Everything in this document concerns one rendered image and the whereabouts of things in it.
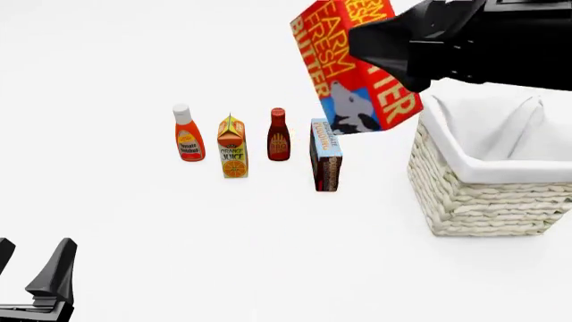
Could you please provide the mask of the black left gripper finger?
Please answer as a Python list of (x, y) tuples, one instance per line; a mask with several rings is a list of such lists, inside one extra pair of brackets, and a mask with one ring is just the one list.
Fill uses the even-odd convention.
[(7, 238), (0, 238), (0, 274), (4, 272), (8, 262), (10, 261), (14, 251), (15, 244)]
[(26, 292), (34, 300), (58, 300), (74, 303), (72, 273), (78, 245), (71, 238), (63, 238), (52, 257), (28, 286)]

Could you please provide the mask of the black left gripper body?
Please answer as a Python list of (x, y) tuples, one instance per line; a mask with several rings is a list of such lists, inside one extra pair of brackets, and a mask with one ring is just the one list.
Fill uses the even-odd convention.
[(34, 297), (31, 305), (0, 305), (0, 322), (69, 322), (74, 297)]

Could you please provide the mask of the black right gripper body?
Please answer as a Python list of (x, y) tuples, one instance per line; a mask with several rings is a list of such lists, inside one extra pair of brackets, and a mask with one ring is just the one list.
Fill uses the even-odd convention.
[(572, 0), (422, 0), (396, 20), (408, 90), (450, 78), (572, 91)]

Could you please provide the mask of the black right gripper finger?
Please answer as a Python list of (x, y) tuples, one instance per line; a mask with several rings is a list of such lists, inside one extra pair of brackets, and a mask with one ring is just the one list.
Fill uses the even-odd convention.
[(431, 81), (408, 74), (409, 41), (420, 21), (417, 13), (402, 13), (356, 26), (349, 30), (349, 53), (387, 72), (407, 90), (420, 93), (429, 88)]

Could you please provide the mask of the red farm fresh butter box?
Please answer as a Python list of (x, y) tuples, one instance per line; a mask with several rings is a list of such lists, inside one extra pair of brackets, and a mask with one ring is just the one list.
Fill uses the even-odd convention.
[(290, 23), (333, 133), (387, 131), (423, 109), (421, 98), (349, 54), (349, 29), (391, 18), (390, 0), (316, 0)]

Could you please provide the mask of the white cloth basket liner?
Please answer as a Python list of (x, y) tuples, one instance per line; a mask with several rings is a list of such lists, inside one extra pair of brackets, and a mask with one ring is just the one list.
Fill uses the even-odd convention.
[(466, 183), (572, 182), (572, 91), (439, 80), (420, 123)]

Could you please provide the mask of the white woven wicker basket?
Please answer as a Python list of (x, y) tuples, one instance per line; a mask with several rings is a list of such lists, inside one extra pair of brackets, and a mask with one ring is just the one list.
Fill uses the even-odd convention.
[(469, 184), (418, 123), (408, 178), (437, 236), (541, 235), (572, 209), (572, 183)]

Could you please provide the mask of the chocolate pudding box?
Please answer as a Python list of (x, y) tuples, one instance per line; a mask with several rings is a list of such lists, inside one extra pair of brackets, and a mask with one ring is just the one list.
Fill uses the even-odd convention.
[(325, 118), (313, 118), (309, 155), (316, 191), (336, 192), (342, 163), (340, 143)]

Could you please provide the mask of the dark red bbq sauce bottle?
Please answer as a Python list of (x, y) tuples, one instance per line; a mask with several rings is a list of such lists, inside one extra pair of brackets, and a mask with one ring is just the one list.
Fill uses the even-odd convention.
[(282, 108), (274, 108), (271, 111), (267, 155), (273, 161), (284, 161), (290, 158), (290, 133), (285, 121), (285, 110)]

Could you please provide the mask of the orange juice carton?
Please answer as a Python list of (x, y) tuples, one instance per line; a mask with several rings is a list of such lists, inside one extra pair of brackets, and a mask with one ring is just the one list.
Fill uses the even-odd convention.
[(248, 150), (244, 123), (229, 114), (219, 125), (217, 144), (224, 178), (247, 178)]

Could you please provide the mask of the tomato ketchup bottle white cap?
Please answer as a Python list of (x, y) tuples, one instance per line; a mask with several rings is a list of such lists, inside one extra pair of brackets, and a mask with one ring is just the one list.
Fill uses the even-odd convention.
[(187, 104), (177, 104), (172, 108), (175, 118), (175, 139), (181, 160), (201, 161), (206, 156), (201, 133), (191, 117)]

